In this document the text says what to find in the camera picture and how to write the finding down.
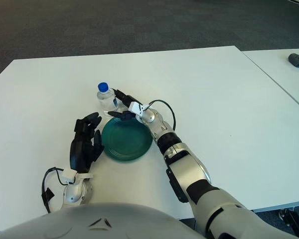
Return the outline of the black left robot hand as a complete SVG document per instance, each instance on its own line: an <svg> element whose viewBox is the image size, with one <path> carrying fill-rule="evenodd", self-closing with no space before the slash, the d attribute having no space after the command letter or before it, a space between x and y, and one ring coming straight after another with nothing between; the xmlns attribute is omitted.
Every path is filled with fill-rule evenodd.
<svg viewBox="0 0 299 239"><path fill-rule="evenodd" d="M70 168L78 173L88 173L104 150L101 132L97 129L101 120L98 112L76 120L70 145Z"/></svg>

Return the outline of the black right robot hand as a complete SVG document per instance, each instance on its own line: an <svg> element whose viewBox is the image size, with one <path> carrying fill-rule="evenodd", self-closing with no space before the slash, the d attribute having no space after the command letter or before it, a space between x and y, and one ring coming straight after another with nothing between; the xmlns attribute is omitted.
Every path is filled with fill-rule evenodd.
<svg viewBox="0 0 299 239"><path fill-rule="evenodd" d="M129 108L129 106L132 102L137 102L137 103L141 104L141 102L136 100L134 97L132 97L130 95L125 95L120 90L114 89L114 94L115 94L116 98L118 98L123 103L123 105L126 106L127 108ZM122 113L116 112L116 111L109 111L108 115L118 118L120 120L132 120L136 117L135 113L132 113L128 110L123 111Z"/></svg>

